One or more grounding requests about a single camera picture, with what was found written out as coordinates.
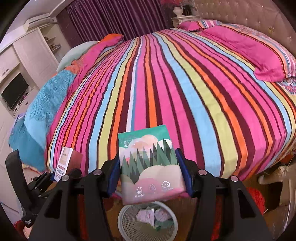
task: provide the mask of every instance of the ceiling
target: ceiling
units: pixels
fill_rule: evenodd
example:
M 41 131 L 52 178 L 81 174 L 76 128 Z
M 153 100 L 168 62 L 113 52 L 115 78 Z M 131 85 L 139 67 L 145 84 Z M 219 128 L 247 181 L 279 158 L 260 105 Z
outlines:
M 23 25 L 29 18 L 50 13 L 62 0 L 30 0 L 17 15 L 7 33 Z

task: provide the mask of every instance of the pink pillow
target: pink pillow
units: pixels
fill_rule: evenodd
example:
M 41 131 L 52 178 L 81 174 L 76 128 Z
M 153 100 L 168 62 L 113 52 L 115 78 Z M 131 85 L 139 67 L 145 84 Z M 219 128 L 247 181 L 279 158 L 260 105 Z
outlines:
M 206 28 L 214 27 L 222 24 L 222 22 L 211 19 L 204 19 L 198 21 L 187 21 L 179 24 L 178 28 L 186 31 L 202 31 Z
M 199 33 L 244 56 L 255 66 L 258 80 L 278 82 L 296 76 L 296 59 L 282 45 L 239 24 L 222 24 Z

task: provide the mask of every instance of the red and white box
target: red and white box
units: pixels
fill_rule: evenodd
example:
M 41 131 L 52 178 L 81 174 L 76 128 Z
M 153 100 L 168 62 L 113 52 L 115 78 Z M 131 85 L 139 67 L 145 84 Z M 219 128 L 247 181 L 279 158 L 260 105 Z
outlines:
M 73 169 L 80 169 L 82 154 L 70 147 L 63 147 L 54 179 L 58 182 L 62 176 L 69 174 Z

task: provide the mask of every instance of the silver bolt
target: silver bolt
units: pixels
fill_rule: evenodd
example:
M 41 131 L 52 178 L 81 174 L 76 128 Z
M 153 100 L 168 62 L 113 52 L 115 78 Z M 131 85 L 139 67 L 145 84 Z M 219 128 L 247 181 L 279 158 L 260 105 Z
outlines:
M 96 170 L 94 170 L 94 175 L 95 176 L 99 176 L 99 175 L 101 175 L 102 174 L 102 171 L 100 170 L 100 169 L 96 169 Z
M 230 179 L 231 179 L 231 181 L 233 181 L 235 183 L 239 180 L 237 176 L 231 176 Z
M 200 170 L 198 171 L 198 173 L 199 173 L 199 175 L 205 176 L 205 175 L 207 174 L 207 171 L 204 170 L 204 169 L 200 169 Z
M 68 180 L 69 180 L 69 176 L 68 175 L 62 176 L 62 181 L 63 182 L 66 182 Z

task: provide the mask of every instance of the striped bedspread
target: striped bedspread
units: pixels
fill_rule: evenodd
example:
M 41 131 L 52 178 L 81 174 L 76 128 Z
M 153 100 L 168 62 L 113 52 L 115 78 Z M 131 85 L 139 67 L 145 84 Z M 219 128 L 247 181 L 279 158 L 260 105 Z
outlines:
M 117 134 L 165 124 L 180 147 L 214 176 L 245 179 L 295 147 L 295 96 L 257 80 L 242 55 L 199 35 L 170 29 L 108 48 L 47 138 L 47 164 L 61 148 L 83 154 L 91 172 L 115 157 Z

